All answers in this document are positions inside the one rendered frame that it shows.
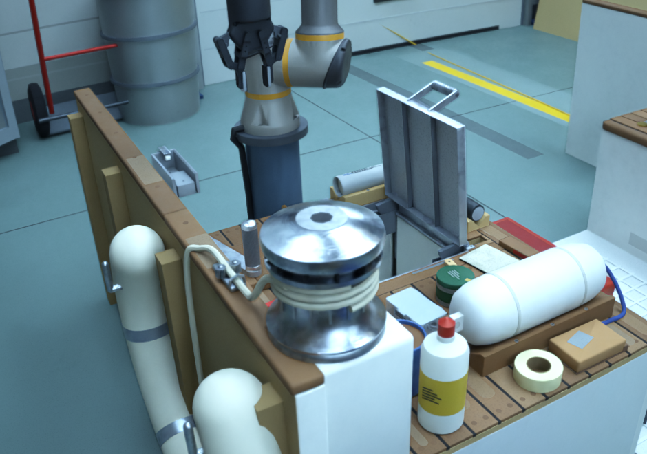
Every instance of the metal barrel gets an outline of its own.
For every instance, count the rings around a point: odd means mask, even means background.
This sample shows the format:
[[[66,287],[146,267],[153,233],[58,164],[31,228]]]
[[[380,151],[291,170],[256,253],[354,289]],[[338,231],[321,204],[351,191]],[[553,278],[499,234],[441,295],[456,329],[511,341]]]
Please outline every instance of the metal barrel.
[[[202,70],[192,0],[97,0],[112,83],[124,119],[164,125],[194,115]]]

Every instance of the masking tape roll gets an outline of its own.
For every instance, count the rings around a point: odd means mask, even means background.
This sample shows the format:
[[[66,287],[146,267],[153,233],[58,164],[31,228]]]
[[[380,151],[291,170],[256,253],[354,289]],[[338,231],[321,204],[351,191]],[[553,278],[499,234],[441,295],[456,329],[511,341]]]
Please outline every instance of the masking tape roll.
[[[563,363],[544,350],[526,350],[516,356],[513,378],[526,391],[550,392],[560,386]]]

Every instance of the gas cylinder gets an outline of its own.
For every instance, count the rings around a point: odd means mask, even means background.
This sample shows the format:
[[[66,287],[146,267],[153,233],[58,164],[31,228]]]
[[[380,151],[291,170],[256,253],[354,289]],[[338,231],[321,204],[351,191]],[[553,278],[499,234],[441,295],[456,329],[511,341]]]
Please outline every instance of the gas cylinder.
[[[450,316],[427,335],[419,363],[417,419],[422,427],[440,435],[459,429],[465,420],[469,345]]]

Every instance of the blue cable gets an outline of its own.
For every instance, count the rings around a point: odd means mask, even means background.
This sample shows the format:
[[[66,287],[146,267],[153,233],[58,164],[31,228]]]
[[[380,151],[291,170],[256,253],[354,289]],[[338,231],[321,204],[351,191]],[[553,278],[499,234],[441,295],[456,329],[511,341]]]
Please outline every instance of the blue cable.
[[[622,294],[622,288],[619,287],[619,283],[617,282],[617,278],[613,276],[613,273],[611,270],[608,269],[608,265],[606,265],[606,272],[608,273],[608,276],[611,278],[611,281],[613,282],[613,286],[617,288],[617,292],[619,292],[619,300],[622,302],[622,313],[619,315],[614,315],[609,319],[606,319],[604,321],[605,325],[608,325],[611,322],[616,322],[619,319],[621,319],[624,315],[626,315],[626,299],[624,298],[624,294]]]

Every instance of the black wheel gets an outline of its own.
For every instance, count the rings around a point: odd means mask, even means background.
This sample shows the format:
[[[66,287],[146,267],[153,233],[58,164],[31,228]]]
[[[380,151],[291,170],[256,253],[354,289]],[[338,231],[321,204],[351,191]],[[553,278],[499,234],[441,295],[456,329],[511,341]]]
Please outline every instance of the black wheel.
[[[43,92],[36,82],[28,83],[28,104],[30,105],[30,115],[34,117],[34,125],[36,125],[36,132],[39,137],[48,138],[51,134],[50,122],[39,122],[41,118],[48,117],[48,110],[46,109],[46,98],[43,97]]]

